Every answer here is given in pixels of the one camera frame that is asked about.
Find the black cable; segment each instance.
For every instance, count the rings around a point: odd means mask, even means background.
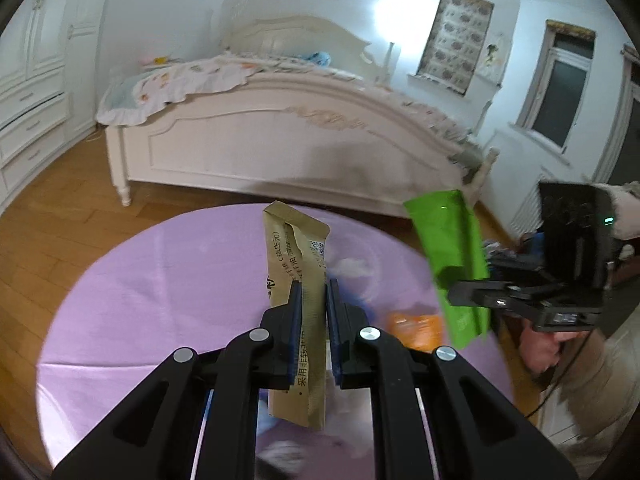
[[[534,416],[537,412],[539,412],[540,409],[542,409],[542,406],[544,406],[546,404],[546,402],[551,398],[551,395],[556,390],[556,388],[559,386],[560,381],[562,381],[562,379],[564,379],[564,376],[567,374],[567,372],[574,365],[574,363],[576,362],[576,360],[578,359],[578,357],[582,353],[582,350],[584,350],[584,347],[587,345],[587,342],[589,341],[589,338],[591,337],[591,334],[593,334],[593,332],[594,332],[594,330],[591,330],[587,334],[587,336],[584,338],[584,341],[580,345],[580,348],[578,348],[578,351],[575,353],[574,357],[571,359],[571,361],[569,361],[569,364],[566,366],[564,371],[560,374],[560,377],[558,377],[558,380],[551,387],[551,391],[548,394],[546,394],[546,397],[542,400],[542,402],[540,402],[538,407],[535,410],[533,410],[531,413],[529,413],[529,415],[527,415],[527,418],[530,418],[530,417]]]

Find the white wardrobe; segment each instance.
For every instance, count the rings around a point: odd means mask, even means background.
[[[0,36],[0,213],[95,127],[105,0],[24,0]]]

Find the cabinet handle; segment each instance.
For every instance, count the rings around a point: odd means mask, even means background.
[[[35,152],[33,155],[31,155],[29,158],[27,158],[27,160],[33,160],[34,158],[36,158],[38,155],[40,155],[40,151],[38,150],[37,152]]]

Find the brown paper packet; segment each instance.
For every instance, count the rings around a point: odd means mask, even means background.
[[[326,224],[274,202],[264,209],[271,306],[287,303],[292,280],[302,282],[302,334],[298,373],[288,392],[269,392],[269,413],[300,426],[324,427]]]

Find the green package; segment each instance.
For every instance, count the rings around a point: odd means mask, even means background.
[[[478,219],[459,190],[428,193],[404,207],[430,261],[451,343],[463,349],[490,325],[487,308],[451,306],[447,299],[452,283],[489,277]]]

